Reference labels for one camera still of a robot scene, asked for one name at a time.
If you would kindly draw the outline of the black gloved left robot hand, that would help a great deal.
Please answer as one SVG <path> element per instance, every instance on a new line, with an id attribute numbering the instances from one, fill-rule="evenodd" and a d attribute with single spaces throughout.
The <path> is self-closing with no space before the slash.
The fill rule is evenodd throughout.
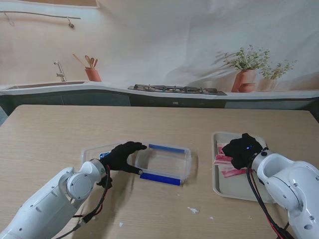
<path id="1" fill-rule="evenodd" d="M 139 168 L 128 164 L 127 159 L 131 154 L 137 151 L 145 150 L 147 147 L 141 142 L 128 141 L 124 144 L 119 144 L 111 150 L 109 154 L 100 159 L 102 165 L 110 170 L 124 171 L 127 173 L 142 174 L 143 171 Z"/>

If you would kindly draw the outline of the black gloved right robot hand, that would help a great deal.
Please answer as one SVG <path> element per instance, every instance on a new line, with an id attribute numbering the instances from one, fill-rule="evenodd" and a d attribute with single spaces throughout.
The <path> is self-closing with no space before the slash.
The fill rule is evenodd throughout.
<path id="1" fill-rule="evenodd" d="M 247 167 L 252 157 L 263 149 L 254 137 L 244 133 L 241 138 L 231 140 L 222 148 L 222 151 L 225 156 L 232 158 L 231 164 L 239 170 Z"/>

